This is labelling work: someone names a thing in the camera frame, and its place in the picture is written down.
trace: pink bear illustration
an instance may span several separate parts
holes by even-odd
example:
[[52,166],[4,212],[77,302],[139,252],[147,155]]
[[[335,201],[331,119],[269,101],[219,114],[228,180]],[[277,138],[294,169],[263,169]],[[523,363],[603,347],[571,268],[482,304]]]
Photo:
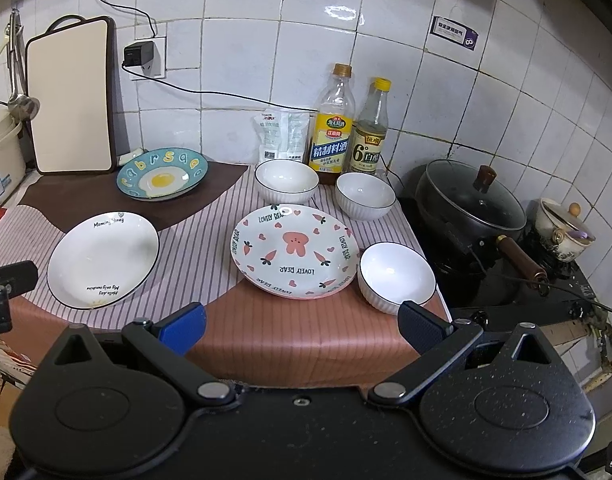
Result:
[[306,256],[306,244],[308,237],[304,233],[287,232],[282,239],[286,242],[286,252],[288,254],[297,253],[301,258]]

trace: plate with pink carrot pattern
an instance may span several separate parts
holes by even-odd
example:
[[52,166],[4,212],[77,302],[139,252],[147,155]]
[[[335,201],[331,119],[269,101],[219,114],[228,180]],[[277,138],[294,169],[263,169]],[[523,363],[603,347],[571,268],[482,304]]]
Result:
[[241,219],[230,238],[238,269],[262,290],[295,300],[339,292],[353,281],[359,247],[333,216],[305,205],[273,204]]

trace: plate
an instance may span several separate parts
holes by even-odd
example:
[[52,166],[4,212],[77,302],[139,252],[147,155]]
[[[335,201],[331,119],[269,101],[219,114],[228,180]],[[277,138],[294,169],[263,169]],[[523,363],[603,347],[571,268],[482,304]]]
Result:
[[201,153],[160,148],[128,162],[117,175],[117,187],[138,200],[170,200],[195,187],[207,170],[208,162]]
[[262,290],[296,300],[339,292],[359,264],[355,235],[333,216],[303,205],[270,205],[241,219],[230,238],[238,269]]
[[160,253],[153,225],[134,213],[104,213],[68,231],[48,262],[48,288],[78,310],[107,306],[148,277]]

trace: metal screw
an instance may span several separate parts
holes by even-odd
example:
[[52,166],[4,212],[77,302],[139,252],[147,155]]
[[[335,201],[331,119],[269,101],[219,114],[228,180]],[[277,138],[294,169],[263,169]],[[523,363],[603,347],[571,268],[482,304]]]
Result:
[[205,383],[197,389],[197,393],[205,399],[224,399],[230,393],[230,387],[225,383]]
[[399,383],[380,383],[373,391],[382,399],[399,399],[406,394],[406,388]]

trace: bottle cap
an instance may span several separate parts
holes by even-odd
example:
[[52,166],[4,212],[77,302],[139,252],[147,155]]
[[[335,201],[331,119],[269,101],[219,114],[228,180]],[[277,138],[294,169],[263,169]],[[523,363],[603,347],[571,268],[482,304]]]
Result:
[[376,90],[381,90],[383,92],[387,92],[388,90],[390,90],[390,81],[388,79],[376,77],[374,84]]
[[342,63],[335,63],[335,68],[333,69],[333,74],[339,75],[342,77],[350,77],[352,68],[350,65],[345,65]]

